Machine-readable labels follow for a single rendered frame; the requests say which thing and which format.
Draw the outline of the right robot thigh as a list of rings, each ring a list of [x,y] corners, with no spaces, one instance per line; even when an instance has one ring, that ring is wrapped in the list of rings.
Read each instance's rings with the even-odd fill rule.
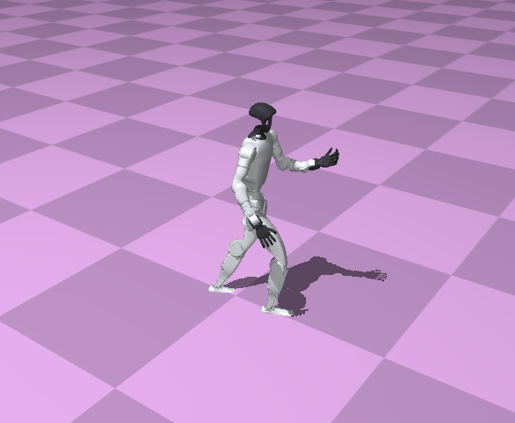
[[[271,235],[274,237],[274,239],[276,240],[276,242],[274,242],[273,239],[270,236],[268,236],[271,239],[272,244],[273,244],[273,245],[271,245],[271,243],[266,238],[266,240],[269,244],[269,247],[266,246],[264,239],[262,239],[265,247],[274,256],[274,258],[270,262],[270,269],[271,269],[271,264],[275,261],[278,261],[285,267],[285,270],[286,270],[286,268],[287,268],[287,253],[285,250],[284,243],[280,237],[280,234],[278,233],[277,229],[272,224],[272,222],[261,211],[255,211],[255,213],[262,220],[262,222],[263,222],[262,225],[266,225],[267,227],[269,227],[277,232],[276,234],[274,234],[273,232],[269,231],[271,233]],[[250,225],[249,219],[246,218],[245,216],[244,216],[242,222],[243,222],[244,227],[248,231],[256,230],[256,229],[253,229],[253,227]],[[284,272],[285,272],[285,270],[284,270]]]

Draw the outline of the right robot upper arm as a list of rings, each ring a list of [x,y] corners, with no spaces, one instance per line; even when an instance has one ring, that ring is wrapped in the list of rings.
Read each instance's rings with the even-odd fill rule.
[[[243,146],[238,154],[238,162],[235,170],[234,179],[232,181],[232,190],[235,193],[235,185],[243,183],[243,178],[248,174],[250,163],[256,157],[256,146],[253,144],[246,144]],[[245,186],[246,188],[246,186]]]

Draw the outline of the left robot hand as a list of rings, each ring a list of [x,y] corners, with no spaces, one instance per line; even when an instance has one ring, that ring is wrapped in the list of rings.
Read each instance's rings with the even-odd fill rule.
[[[316,170],[320,167],[331,167],[337,165],[339,159],[338,149],[336,148],[336,152],[329,155],[332,151],[332,148],[328,151],[325,156],[322,156],[320,159],[315,158],[315,166],[309,167],[309,170]]]

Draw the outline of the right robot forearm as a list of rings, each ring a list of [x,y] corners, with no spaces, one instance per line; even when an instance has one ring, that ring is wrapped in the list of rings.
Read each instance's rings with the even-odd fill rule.
[[[249,219],[251,224],[255,226],[260,223],[254,209],[251,208],[252,204],[250,203],[250,198],[247,195],[244,184],[237,183],[235,185],[235,197],[236,202],[240,205],[242,211],[244,211],[244,216]]]

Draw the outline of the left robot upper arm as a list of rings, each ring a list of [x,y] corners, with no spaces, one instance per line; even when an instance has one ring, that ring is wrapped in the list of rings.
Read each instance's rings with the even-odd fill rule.
[[[277,168],[281,171],[286,171],[288,169],[288,163],[290,161],[290,158],[283,156],[282,149],[278,141],[277,133],[274,130],[269,130],[269,133],[272,135],[272,156],[274,157],[277,163]]]

